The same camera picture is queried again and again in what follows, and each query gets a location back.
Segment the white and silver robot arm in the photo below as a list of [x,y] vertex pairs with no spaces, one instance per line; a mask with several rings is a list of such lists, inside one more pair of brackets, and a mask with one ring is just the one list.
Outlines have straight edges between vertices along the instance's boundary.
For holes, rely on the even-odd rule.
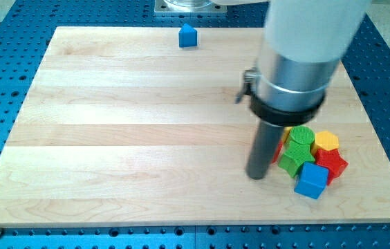
[[270,0],[251,110],[276,126],[308,122],[371,0]]

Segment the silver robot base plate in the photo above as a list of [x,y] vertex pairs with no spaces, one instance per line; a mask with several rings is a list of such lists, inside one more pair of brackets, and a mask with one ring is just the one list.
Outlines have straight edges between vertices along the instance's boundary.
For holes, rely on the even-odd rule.
[[176,13],[226,13],[225,6],[217,5],[210,0],[155,0],[154,12],[160,14]]

